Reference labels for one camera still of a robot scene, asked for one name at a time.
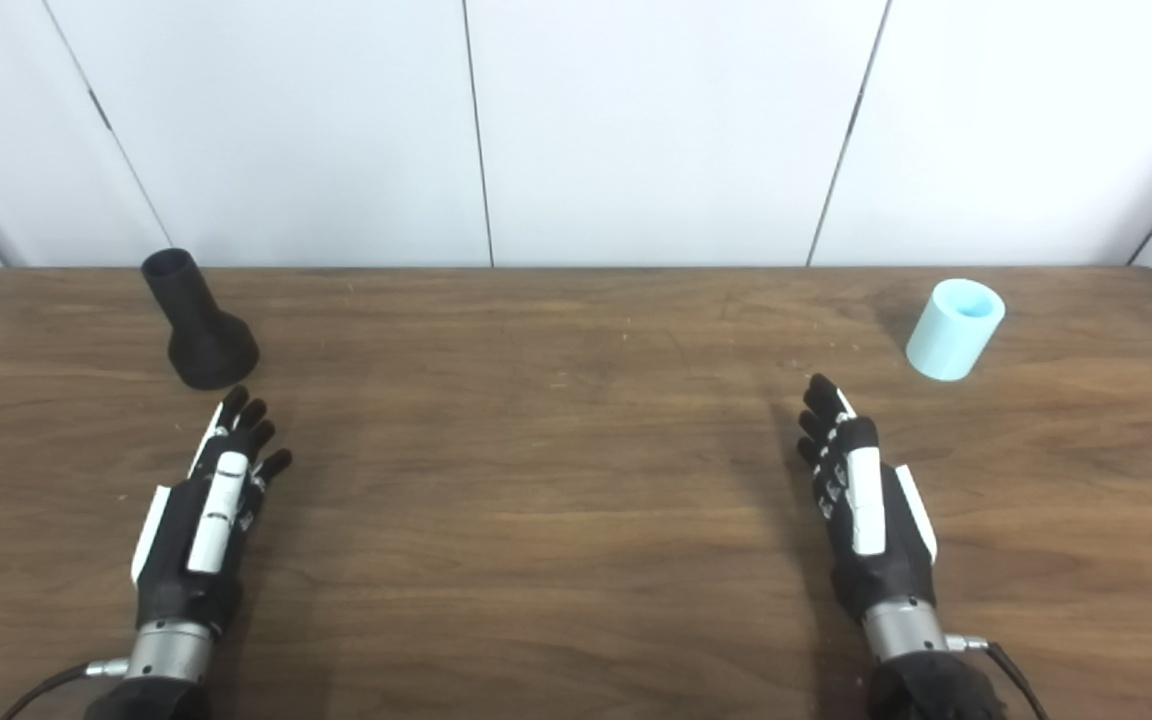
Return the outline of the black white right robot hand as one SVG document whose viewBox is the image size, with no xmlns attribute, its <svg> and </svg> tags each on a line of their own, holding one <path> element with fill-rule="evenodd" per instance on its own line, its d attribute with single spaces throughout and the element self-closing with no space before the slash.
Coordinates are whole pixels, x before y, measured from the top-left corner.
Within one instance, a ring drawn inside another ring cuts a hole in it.
<svg viewBox="0 0 1152 720">
<path fill-rule="evenodd" d="M 831 584 L 856 623 L 878 602 L 935 602 L 938 543 L 910 467 L 882 458 L 874 420 L 823 374 L 810 378 L 797 452 L 835 555 Z"/>
</svg>

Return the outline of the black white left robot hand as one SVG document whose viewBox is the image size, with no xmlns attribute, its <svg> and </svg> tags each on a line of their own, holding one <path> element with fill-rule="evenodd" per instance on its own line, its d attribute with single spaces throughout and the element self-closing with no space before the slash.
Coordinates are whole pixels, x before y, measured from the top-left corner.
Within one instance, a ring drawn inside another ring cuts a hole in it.
<svg viewBox="0 0 1152 720">
<path fill-rule="evenodd" d="M 265 452 L 268 406 L 234 386 L 202 434 L 185 478 L 159 486 L 132 553 L 137 628 L 200 626 L 218 639 L 236 620 L 248 536 L 291 450 Z"/>
</svg>

